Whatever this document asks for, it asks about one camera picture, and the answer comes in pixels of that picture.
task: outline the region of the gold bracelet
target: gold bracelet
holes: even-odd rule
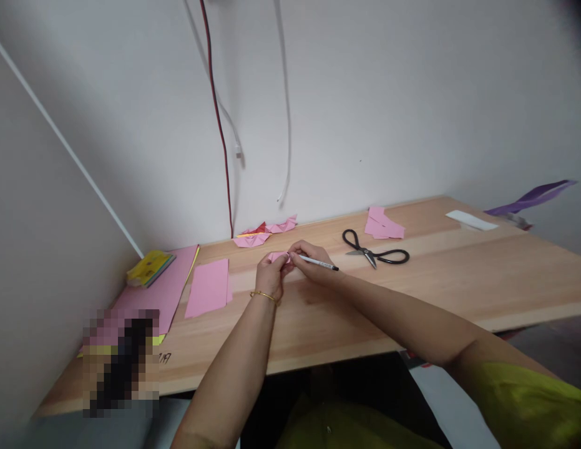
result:
[[[251,292],[251,297],[253,297],[256,294],[260,294],[260,295],[263,295],[265,297],[268,297],[269,299],[271,299],[273,301],[273,303],[276,305],[276,307],[278,307],[280,305],[279,299],[275,299],[273,296],[269,296],[268,294],[265,294],[263,292],[258,292],[258,291]]]

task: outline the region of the woman's left hand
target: woman's left hand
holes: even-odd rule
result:
[[[284,254],[275,261],[268,259],[269,253],[257,264],[255,291],[273,296],[277,301],[282,298],[282,279],[295,267],[292,262],[286,264],[288,255]]]

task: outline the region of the wooden table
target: wooden table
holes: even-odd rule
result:
[[[444,216],[455,209],[500,226],[483,232],[467,228]],[[247,305],[257,262],[300,239],[325,247],[334,263],[353,276],[443,307],[489,331],[581,315],[581,256],[448,197],[390,207],[386,215],[406,227],[404,240],[366,235],[364,211],[297,226],[272,235],[257,248],[238,248],[232,240],[202,246],[197,264],[230,260],[234,300],[223,309],[184,319],[191,276],[159,347],[160,394],[197,388]],[[342,240],[348,228],[358,233],[363,246],[375,252],[403,248],[411,260],[397,266],[378,263],[374,270],[365,257],[345,255],[352,250]],[[286,277],[268,374],[396,349],[397,343],[299,270]],[[82,405],[82,359],[74,359],[37,415],[80,410]]]

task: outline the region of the floor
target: floor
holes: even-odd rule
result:
[[[581,389],[581,317],[532,327],[509,342]],[[344,363],[355,365],[354,361]],[[475,403],[445,371],[417,367],[409,372],[453,449],[499,447]],[[383,376],[392,375],[383,370]],[[398,397],[391,388],[395,382],[388,382],[386,388],[394,399]],[[44,418],[31,424],[19,447],[168,448],[189,403],[188,399],[169,397],[161,398],[158,409],[137,402],[130,409],[115,411],[110,418],[82,418],[81,413]]]

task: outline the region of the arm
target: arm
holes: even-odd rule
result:
[[[257,266],[256,291],[280,299],[287,257]],[[172,448],[234,447],[261,390],[276,305],[255,295],[207,370],[184,415]]]
[[[504,362],[556,378],[507,342],[455,314],[342,271],[310,264],[296,255],[305,253],[333,264],[323,248],[300,241],[290,251],[292,263],[308,278],[345,297],[390,338],[445,368],[463,387],[466,367],[480,362]]]

